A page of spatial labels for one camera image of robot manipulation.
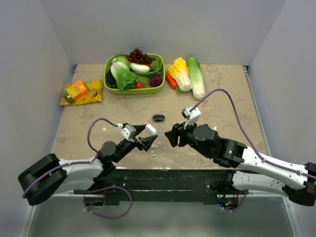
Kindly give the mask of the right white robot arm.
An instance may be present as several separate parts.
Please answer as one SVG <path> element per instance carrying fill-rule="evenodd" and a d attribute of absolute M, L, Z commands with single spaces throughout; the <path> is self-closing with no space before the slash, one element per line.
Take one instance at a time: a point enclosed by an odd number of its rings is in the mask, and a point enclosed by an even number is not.
<path fill-rule="evenodd" d="M 316 203 L 316 166 L 285 162 L 255 151 L 235 140 L 221 138 L 207 124 L 174 124 L 165 133 L 172 147 L 189 145 L 205 158 L 233 174 L 220 181 L 226 194 L 233 191 L 258 190 L 288 197 L 296 204 L 314 206 Z"/>

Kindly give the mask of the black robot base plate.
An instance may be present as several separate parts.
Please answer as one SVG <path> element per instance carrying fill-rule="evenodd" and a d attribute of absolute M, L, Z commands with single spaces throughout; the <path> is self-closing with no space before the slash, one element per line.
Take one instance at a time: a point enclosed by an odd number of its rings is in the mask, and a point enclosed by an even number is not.
<path fill-rule="evenodd" d="M 233 187 L 232 170 L 161 170 L 116 169 L 105 176 L 94 178 L 86 191 L 75 190 L 76 195 L 105 194 L 107 205 L 117 205 L 132 199 L 150 202 L 202 202 L 216 205 L 246 194 Z"/>

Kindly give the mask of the black earbud charging case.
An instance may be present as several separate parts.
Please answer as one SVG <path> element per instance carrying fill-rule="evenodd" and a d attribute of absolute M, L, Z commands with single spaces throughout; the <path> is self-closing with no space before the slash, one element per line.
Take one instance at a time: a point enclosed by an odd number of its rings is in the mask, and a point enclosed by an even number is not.
<path fill-rule="evenodd" d="M 153 115 L 152 119 L 155 122 L 163 122 L 165 121 L 165 116 L 162 114 L 156 114 L 156 115 Z"/>

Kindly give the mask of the white earbud charging case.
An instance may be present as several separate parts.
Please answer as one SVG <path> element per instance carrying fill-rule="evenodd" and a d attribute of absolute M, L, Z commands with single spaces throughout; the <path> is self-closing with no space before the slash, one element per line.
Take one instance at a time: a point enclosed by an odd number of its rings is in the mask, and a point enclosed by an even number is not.
<path fill-rule="evenodd" d="M 151 125 L 151 124 L 146 124 L 145 125 L 145 131 L 150 135 L 154 136 L 157 135 L 157 130 Z"/>

